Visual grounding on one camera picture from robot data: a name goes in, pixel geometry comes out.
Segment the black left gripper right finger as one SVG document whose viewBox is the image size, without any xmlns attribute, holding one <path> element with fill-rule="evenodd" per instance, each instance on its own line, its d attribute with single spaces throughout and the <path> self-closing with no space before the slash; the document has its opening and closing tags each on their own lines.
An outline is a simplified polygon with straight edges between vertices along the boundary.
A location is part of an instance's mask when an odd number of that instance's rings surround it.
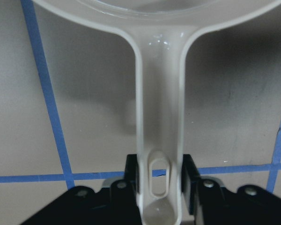
<svg viewBox="0 0 281 225">
<path fill-rule="evenodd" d="M 183 155 L 182 193 L 196 225 L 281 225 L 281 198 L 256 185 L 228 190 L 202 177 L 189 154 Z"/>
</svg>

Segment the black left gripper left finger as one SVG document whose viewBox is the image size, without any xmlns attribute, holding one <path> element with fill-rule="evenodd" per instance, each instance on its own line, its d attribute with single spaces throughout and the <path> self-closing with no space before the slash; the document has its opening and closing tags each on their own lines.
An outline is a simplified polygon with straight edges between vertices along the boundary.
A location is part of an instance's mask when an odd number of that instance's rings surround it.
<svg viewBox="0 0 281 225">
<path fill-rule="evenodd" d="M 129 154 L 123 177 L 105 180 L 98 192 L 86 186 L 73 187 L 23 224 L 139 225 L 141 214 L 136 202 L 137 188 L 137 156 Z"/>
</svg>

